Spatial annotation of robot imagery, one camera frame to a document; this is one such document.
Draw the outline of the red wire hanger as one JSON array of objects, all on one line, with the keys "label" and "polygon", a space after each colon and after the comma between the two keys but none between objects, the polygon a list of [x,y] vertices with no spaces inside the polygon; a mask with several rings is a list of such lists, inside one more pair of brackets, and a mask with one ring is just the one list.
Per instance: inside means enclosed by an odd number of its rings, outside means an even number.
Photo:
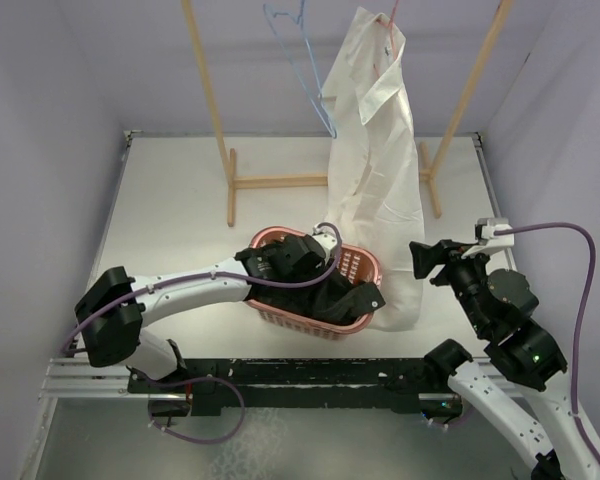
[{"label": "red wire hanger", "polygon": [[396,26],[396,15],[400,0],[395,0],[388,15],[378,15],[372,32],[372,66],[375,77],[379,79],[390,67],[401,65],[404,49],[404,35]]}]

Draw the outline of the white shirt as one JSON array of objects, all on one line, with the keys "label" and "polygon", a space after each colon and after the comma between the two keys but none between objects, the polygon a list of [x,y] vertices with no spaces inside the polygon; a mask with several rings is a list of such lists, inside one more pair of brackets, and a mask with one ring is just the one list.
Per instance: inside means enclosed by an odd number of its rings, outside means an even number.
[{"label": "white shirt", "polygon": [[378,15],[360,7],[325,80],[322,103],[336,129],[328,162],[327,221],[379,261],[386,302],[371,328],[403,332],[421,313],[423,285],[409,243],[425,238],[414,122],[401,65],[372,66]]}]

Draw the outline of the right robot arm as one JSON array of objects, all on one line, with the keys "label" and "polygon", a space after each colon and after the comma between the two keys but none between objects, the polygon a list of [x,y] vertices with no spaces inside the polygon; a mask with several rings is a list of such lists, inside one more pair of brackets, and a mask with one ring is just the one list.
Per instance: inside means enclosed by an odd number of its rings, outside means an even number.
[{"label": "right robot arm", "polygon": [[493,253],[511,247],[501,234],[474,244],[441,240],[409,245],[418,279],[450,287],[491,365],[530,406],[525,411],[478,362],[448,339],[425,361],[426,383],[451,389],[509,442],[534,479],[600,479],[600,437],[573,395],[575,364],[532,318],[538,300],[526,278],[510,269],[486,271]]}]

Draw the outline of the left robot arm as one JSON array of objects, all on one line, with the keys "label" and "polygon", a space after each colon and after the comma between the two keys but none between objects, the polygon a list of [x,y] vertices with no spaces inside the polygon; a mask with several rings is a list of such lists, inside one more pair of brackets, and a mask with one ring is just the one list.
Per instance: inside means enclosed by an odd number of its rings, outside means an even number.
[{"label": "left robot arm", "polygon": [[111,268],[75,307],[89,364],[124,365],[174,392],[190,375],[176,342],[151,334],[150,325],[208,305],[271,303],[314,287],[332,272],[338,251],[332,234],[288,234],[205,270],[131,276],[122,267]]}]

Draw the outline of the dark pinstriped shirt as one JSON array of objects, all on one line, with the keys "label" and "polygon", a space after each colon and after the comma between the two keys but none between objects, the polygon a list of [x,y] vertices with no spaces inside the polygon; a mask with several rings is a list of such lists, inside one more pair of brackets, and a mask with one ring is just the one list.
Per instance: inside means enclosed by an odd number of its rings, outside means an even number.
[{"label": "dark pinstriped shirt", "polygon": [[351,283],[337,271],[323,282],[304,288],[260,287],[254,299],[285,312],[336,326],[352,325],[358,318],[386,304],[375,283]]}]

